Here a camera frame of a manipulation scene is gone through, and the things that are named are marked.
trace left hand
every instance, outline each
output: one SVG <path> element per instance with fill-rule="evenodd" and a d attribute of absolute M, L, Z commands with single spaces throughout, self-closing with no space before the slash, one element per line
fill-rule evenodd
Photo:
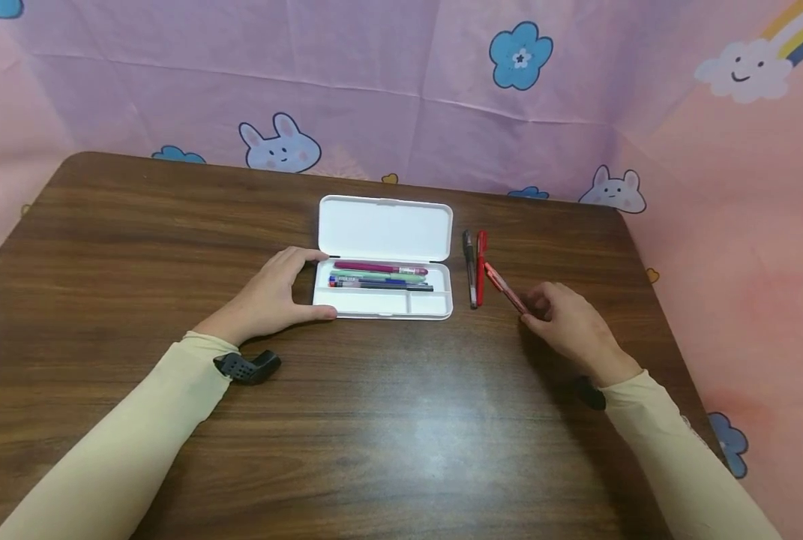
<path fill-rule="evenodd" d="M 303 306 L 293 303 L 291 288 L 306 261 L 324 261 L 329 255 L 320 250 L 289 247 L 278 251 L 236 297 L 194 331 L 212 335 L 232 345 L 261 335 L 275 334 L 309 320 L 333 320 L 338 312 L 332 306 Z"/>

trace red pen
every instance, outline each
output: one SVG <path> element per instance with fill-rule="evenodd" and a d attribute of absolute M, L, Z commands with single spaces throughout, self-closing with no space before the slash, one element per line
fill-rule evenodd
<path fill-rule="evenodd" d="M 482 306 L 485 296 L 485 250 L 488 246 L 488 233 L 480 231 L 476 237 L 476 306 Z"/>
<path fill-rule="evenodd" d="M 357 269 L 362 272 L 428 275 L 428 268 L 422 268 L 420 266 L 382 265 L 379 262 L 336 261 L 334 267 L 338 269 Z"/>
<path fill-rule="evenodd" d="M 530 314 L 530 310 L 527 309 L 527 306 L 524 305 L 524 302 L 522 302 L 518 295 L 515 294 L 515 291 L 510 289 L 505 280 L 500 277 L 500 274 L 497 273 L 494 267 L 488 265 L 487 262 L 485 263 L 485 272 L 488 274 L 488 279 L 491 279 L 491 283 L 494 284 L 498 291 L 507 296 L 511 304 L 515 306 L 515 309 L 518 309 L 519 313 L 522 315 Z"/>

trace cartoon bunny print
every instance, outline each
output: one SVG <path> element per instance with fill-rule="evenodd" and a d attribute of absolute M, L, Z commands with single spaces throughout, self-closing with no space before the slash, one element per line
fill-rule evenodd
<path fill-rule="evenodd" d="M 628 214 L 644 212 L 647 203 L 640 192 L 638 172 L 629 169 L 623 178 L 611 178 L 608 167 L 600 165 L 593 176 L 593 187 L 583 194 L 579 203 L 612 206 Z"/>
<path fill-rule="evenodd" d="M 240 137 L 248 145 L 246 163 L 250 169 L 300 173 L 320 161 L 320 145 L 299 130 L 293 118 L 283 112 L 272 117 L 276 136 L 263 138 L 254 126 L 243 121 Z"/>

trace blue pen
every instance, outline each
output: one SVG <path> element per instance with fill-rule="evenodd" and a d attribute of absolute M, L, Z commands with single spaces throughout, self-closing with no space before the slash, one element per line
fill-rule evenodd
<path fill-rule="evenodd" d="M 329 275 L 329 283 L 333 282 L 362 282 L 363 284 L 399 284 L 405 285 L 403 279 L 372 279 L 370 277 L 350 277 L 349 275 Z"/>

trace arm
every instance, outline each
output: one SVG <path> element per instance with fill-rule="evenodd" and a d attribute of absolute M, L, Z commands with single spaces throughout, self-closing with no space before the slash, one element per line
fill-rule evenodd
<path fill-rule="evenodd" d="M 675 539 L 781 539 L 646 371 L 602 393 Z"/>
<path fill-rule="evenodd" d="M 326 257 L 300 248 L 272 257 L 32 488 L 0 526 L 0 540 L 127 540 L 179 449 L 230 384 L 212 359 L 253 336 L 335 318 L 332 307 L 299 306 L 291 297 L 305 262 Z"/>
<path fill-rule="evenodd" d="M 601 387 L 606 414 L 638 458 L 675 539 L 781 538 L 593 306 L 561 283 L 538 285 L 528 303 L 541 318 L 524 315 L 527 328 Z"/>

